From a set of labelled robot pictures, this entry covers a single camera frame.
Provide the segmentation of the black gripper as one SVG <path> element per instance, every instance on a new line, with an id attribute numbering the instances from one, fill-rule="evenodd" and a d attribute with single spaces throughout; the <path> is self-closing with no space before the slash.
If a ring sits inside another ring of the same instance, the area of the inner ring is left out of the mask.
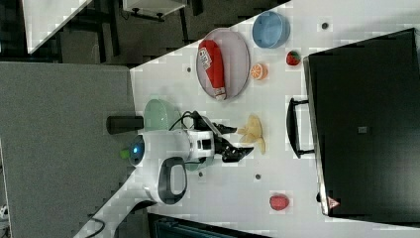
<path id="1" fill-rule="evenodd" d="M 222 135 L 237 132 L 237 128 L 222 124 L 218 125 L 218 130 Z M 222 136 L 216 136 L 214 138 L 214 143 L 215 153 L 222 156 L 222 161 L 224 163 L 237 163 L 253 150 L 253 148 L 234 148 L 234 146 Z"/>

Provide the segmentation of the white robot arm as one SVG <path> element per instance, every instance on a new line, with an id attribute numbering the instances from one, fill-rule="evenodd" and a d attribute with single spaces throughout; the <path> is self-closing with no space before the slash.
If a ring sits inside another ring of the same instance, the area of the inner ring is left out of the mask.
<path id="1" fill-rule="evenodd" d="M 174 205 L 186 194 L 187 167 L 207 166 L 216 155 L 237 163 L 251 147 L 238 148 L 211 130 L 154 130 L 139 134 L 130 146 L 136 169 L 127 179 L 127 195 L 139 203 L 149 200 Z"/>

